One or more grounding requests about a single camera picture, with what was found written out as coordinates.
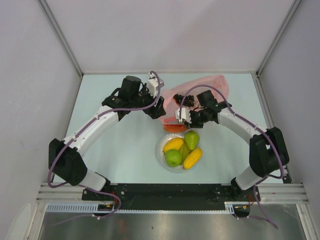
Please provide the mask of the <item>fake watermelon slice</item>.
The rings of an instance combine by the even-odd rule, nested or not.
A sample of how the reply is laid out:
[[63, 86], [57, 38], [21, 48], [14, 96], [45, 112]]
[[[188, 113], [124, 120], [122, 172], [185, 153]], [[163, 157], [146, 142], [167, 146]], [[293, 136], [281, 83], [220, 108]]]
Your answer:
[[183, 124], [164, 124], [163, 129], [168, 133], [182, 133], [185, 132], [188, 127]]

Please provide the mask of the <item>pink plastic bag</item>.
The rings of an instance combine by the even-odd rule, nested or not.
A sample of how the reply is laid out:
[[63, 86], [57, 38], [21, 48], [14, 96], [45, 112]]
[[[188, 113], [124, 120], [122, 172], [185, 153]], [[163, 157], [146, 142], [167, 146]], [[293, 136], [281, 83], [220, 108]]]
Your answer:
[[[162, 124], [176, 124], [177, 120], [175, 118], [175, 111], [179, 108], [180, 104], [178, 104], [174, 100], [174, 96], [176, 94], [184, 96], [188, 90], [198, 85], [212, 86], [218, 89], [226, 99], [229, 96], [229, 84], [227, 82], [227, 79], [221, 74], [204, 76], [194, 80], [187, 81], [186, 83], [179, 84], [174, 88], [165, 89], [161, 91], [161, 96], [164, 98], [163, 108], [166, 112], [166, 115], [161, 116], [159, 118], [159, 121]], [[196, 89], [193, 89], [190, 93], [187, 94], [187, 96], [193, 96], [195, 101], [194, 106], [188, 106], [187, 108], [189, 110], [194, 110], [195, 108], [200, 107], [201, 105], [199, 104], [197, 95], [207, 90], [211, 91], [214, 98], [218, 102], [223, 101], [223, 98], [214, 89], [209, 87], [197, 87]]]

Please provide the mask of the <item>green fake pear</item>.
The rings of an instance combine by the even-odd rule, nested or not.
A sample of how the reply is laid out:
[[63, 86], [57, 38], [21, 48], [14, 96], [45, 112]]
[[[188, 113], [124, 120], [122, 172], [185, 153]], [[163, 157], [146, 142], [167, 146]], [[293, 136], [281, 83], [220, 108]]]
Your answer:
[[196, 131], [190, 130], [185, 133], [184, 141], [187, 144], [188, 148], [193, 151], [197, 144], [199, 143], [200, 136]]

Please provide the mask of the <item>yellow fake mango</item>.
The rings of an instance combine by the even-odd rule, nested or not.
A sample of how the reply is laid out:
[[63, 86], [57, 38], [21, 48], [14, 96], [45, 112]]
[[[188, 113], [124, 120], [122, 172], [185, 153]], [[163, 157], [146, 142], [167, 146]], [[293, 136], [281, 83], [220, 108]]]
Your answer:
[[181, 137], [172, 138], [163, 147], [163, 152], [167, 153], [169, 150], [179, 150], [185, 143]]

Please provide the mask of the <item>white paper plate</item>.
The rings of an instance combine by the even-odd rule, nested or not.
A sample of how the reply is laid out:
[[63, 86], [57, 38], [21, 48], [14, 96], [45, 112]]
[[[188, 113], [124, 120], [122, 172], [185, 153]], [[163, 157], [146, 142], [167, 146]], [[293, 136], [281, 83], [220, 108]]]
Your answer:
[[167, 169], [183, 172], [192, 169], [202, 158], [199, 147], [200, 136], [196, 131], [171, 133], [165, 135], [158, 143], [156, 156]]

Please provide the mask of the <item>orange fake fruit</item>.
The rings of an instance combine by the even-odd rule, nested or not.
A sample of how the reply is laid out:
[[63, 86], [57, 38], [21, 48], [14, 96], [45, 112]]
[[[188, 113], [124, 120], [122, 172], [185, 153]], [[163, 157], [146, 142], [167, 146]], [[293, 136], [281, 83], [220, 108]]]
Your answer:
[[195, 148], [184, 160], [183, 168], [186, 170], [191, 169], [202, 157], [203, 151], [201, 148]]

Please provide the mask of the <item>green fake apple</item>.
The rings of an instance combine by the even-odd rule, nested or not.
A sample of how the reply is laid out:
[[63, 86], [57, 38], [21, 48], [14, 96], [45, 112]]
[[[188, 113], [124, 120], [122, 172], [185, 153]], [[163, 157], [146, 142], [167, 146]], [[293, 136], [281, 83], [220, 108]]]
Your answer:
[[177, 167], [181, 164], [182, 155], [179, 150], [171, 149], [164, 154], [165, 162], [170, 167]]

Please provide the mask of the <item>dark fake grapes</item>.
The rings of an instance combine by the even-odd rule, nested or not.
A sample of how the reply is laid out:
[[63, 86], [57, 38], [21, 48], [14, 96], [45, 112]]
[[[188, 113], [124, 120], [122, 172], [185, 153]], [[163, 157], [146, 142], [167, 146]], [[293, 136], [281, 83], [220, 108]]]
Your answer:
[[185, 107], [194, 107], [195, 106], [195, 97], [193, 95], [183, 96], [181, 94], [175, 94], [173, 96], [175, 103], [180, 106], [181, 103]]

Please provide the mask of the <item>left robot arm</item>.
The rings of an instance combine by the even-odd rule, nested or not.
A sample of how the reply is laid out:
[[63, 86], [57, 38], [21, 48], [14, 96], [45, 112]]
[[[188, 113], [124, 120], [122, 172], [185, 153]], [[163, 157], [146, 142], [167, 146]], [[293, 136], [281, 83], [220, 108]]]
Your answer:
[[161, 96], [163, 80], [155, 71], [149, 72], [147, 83], [128, 75], [122, 80], [121, 87], [116, 88], [106, 97], [94, 116], [80, 129], [63, 140], [53, 139], [48, 147], [48, 176], [50, 188], [52, 175], [63, 179], [64, 184], [81, 186], [89, 189], [100, 200], [110, 196], [111, 188], [107, 179], [89, 170], [83, 160], [86, 152], [105, 130], [118, 123], [131, 112], [143, 111], [152, 119], [166, 114], [164, 98]]

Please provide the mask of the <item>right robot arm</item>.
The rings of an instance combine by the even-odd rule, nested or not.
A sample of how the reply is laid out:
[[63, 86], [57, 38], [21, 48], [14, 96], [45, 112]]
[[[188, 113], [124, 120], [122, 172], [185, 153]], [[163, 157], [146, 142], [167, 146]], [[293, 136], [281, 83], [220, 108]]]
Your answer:
[[215, 122], [241, 137], [249, 145], [249, 166], [231, 180], [230, 194], [242, 201], [249, 190], [267, 178], [282, 179], [284, 166], [290, 161], [282, 131], [277, 127], [260, 127], [232, 109], [224, 99], [218, 102], [210, 90], [197, 96], [200, 110], [189, 112], [190, 128], [202, 128]]

